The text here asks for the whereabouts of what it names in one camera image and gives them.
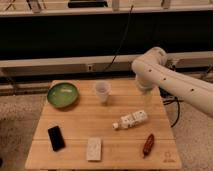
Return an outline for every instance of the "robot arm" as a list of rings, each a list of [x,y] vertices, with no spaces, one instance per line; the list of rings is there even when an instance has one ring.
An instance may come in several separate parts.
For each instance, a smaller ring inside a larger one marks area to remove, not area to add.
[[[166,53],[159,47],[136,58],[132,69],[138,88],[147,91],[156,84],[213,118],[213,85],[165,68],[166,61]]]

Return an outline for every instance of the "speckled floor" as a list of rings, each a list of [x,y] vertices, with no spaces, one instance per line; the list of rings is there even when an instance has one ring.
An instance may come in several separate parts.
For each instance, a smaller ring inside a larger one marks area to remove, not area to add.
[[[38,123],[45,95],[0,97],[1,171],[26,171],[24,164]],[[176,104],[166,106],[173,122]],[[173,128],[183,171],[213,171],[213,119],[186,103]]]

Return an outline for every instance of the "smartphone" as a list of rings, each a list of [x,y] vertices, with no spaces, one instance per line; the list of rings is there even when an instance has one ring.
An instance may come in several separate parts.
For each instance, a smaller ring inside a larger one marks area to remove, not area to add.
[[[53,151],[58,151],[65,147],[64,139],[61,130],[58,126],[48,129],[48,134],[52,144]]]

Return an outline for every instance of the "wooden table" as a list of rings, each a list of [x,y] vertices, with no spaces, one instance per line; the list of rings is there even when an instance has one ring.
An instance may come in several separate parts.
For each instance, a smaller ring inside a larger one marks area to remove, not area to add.
[[[111,83],[109,101],[99,103],[92,85],[95,80],[68,81],[78,87],[77,103],[63,110],[47,101],[35,132],[26,169],[179,169],[181,161],[170,123],[156,87],[141,93],[134,80],[108,80]],[[122,115],[145,110],[147,123],[128,130],[115,131],[112,123]],[[47,129],[58,125],[66,148],[53,152]],[[155,135],[154,148],[143,159],[142,149],[150,133]],[[86,160],[87,140],[102,138],[102,161]]]

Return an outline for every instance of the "plastic cup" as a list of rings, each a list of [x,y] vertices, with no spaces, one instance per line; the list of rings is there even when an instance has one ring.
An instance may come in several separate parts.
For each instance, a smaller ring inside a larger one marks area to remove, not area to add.
[[[109,97],[111,85],[107,81],[97,81],[94,84],[94,91],[101,103],[106,103]]]

